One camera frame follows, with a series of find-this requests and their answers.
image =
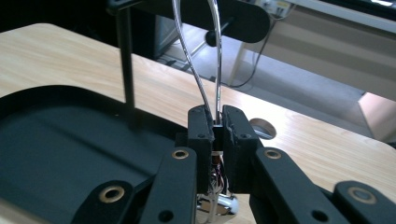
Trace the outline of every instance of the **black bar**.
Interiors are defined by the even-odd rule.
[[[215,141],[213,119],[203,105],[189,110],[188,147],[197,154],[197,192],[207,193],[211,171],[212,148]]]
[[[190,148],[176,147],[165,153],[139,223],[194,223],[196,165]]]
[[[126,110],[127,114],[132,117],[134,112],[134,69],[132,65],[131,14],[128,7],[117,12],[116,22]]]
[[[252,194],[260,198],[265,192],[279,223],[348,223],[282,150],[260,148],[253,162],[260,187]]]
[[[224,126],[224,169],[233,193],[250,193],[254,169],[251,158],[257,148],[262,147],[245,113],[233,106],[224,105],[222,110]]]
[[[378,190],[357,181],[338,183],[334,204],[351,223],[394,223],[396,205]]]

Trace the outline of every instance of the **black cable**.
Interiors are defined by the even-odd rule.
[[[267,44],[267,41],[270,37],[272,30],[274,29],[275,24],[276,24],[276,21],[273,21],[273,23],[271,24],[270,30],[268,31],[268,34],[264,39],[264,43],[262,43],[262,48],[260,49],[259,56],[257,57],[257,60],[254,64],[253,71],[252,71],[250,77],[246,81],[244,81],[242,84],[239,84],[239,85],[227,85],[226,83],[222,83],[223,85],[230,87],[230,88],[240,88],[240,87],[245,86],[254,77],[254,74],[256,73],[256,70],[257,70],[257,65],[259,64],[259,59],[262,56],[262,51],[264,50],[264,47]]]

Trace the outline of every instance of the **circular hole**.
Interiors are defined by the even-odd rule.
[[[99,193],[99,200],[102,203],[114,203],[121,199],[125,190],[121,186],[109,186]]]
[[[176,153],[176,156],[177,157],[184,157],[186,155],[186,153],[184,153],[183,151],[178,151],[177,153]]]
[[[189,156],[189,152],[186,150],[176,150],[172,153],[172,157],[177,160],[186,159]]]
[[[242,133],[240,136],[241,136],[241,138],[249,138],[249,137],[251,137],[251,135],[248,134],[248,133]]]
[[[275,150],[272,150],[272,149],[265,150],[265,151],[264,151],[264,154],[265,154],[265,156],[268,157],[269,159],[274,159],[274,160],[277,160],[277,159],[279,159],[279,158],[282,157],[282,155],[281,155],[279,152],[277,152],[277,151],[275,151]]]
[[[251,119],[249,121],[254,132],[262,139],[273,139],[276,136],[275,127],[265,119]]]
[[[173,219],[173,213],[171,211],[161,211],[161,213],[158,215],[158,219],[161,222],[168,222]]]
[[[112,190],[108,191],[108,192],[105,194],[105,196],[106,196],[108,199],[111,199],[111,198],[116,197],[116,196],[119,195],[119,194],[120,194],[120,192],[119,192],[118,190],[112,189]]]
[[[368,204],[376,203],[376,197],[372,192],[368,191],[367,189],[350,187],[347,190],[347,192],[350,196],[352,196],[353,199],[355,199],[358,202],[368,203]]]
[[[327,217],[327,215],[324,212],[321,212],[318,210],[314,210],[312,212],[312,217],[320,222],[327,222],[329,220],[329,218]]]

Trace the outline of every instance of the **metal rod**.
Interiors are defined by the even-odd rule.
[[[190,65],[192,74],[195,77],[195,81],[198,84],[199,91],[200,91],[202,98],[204,100],[205,108],[207,111],[209,111],[209,114],[211,115],[212,113],[210,112],[210,106],[209,106],[209,102],[207,101],[207,98],[206,98],[204,85],[202,84],[201,78],[199,77],[197,71],[195,70],[195,67],[192,64],[192,59],[191,59],[190,53],[187,49],[186,40],[184,38],[183,31],[181,30],[182,23],[181,23],[181,16],[180,16],[180,0],[172,0],[172,7],[173,7],[173,11],[174,11],[175,24],[176,24],[178,36],[180,38],[181,47],[183,48],[184,54],[186,55],[187,62]]]
[[[117,37],[120,48],[125,104],[128,115],[134,111],[134,77],[132,65],[132,32],[130,8],[123,8],[116,14]]]
[[[216,35],[216,46],[217,46],[217,54],[218,54],[218,75],[216,78],[216,119],[215,124],[220,125],[220,99],[221,99],[221,24],[220,24],[220,15],[219,15],[219,7],[217,0],[207,0],[207,3],[210,6],[210,11],[212,12],[213,24],[215,26],[215,35]]]

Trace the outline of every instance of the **screw hole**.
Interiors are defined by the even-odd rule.
[[[327,222],[329,220],[329,218],[324,212],[318,210],[312,211],[312,217],[320,222]]]
[[[273,160],[277,160],[282,157],[282,155],[279,152],[272,149],[265,150],[264,155],[269,159],[273,159]]]
[[[108,199],[111,199],[111,198],[117,197],[117,195],[119,195],[119,194],[120,194],[120,192],[119,192],[118,190],[112,189],[112,190],[110,190],[109,192],[107,192],[107,193],[105,194],[105,196],[106,196]]]
[[[102,203],[114,203],[121,199],[125,190],[120,186],[109,186],[103,189],[99,194],[99,200]]]
[[[158,215],[158,219],[161,222],[168,222],[173,219],[173,216],[174,215],[171,211],[165,210],[165,211],[161,211],[161,213]]]
[[[186,150],[176,150],[172,153],[172,157],[177,160],[183,160],[189,157],[189,152]]]
[[[240,136],[241,136],[241,138],[249,138],[249,137],[251,137],[251,135],[248,134],[248,133],[242,133]]]

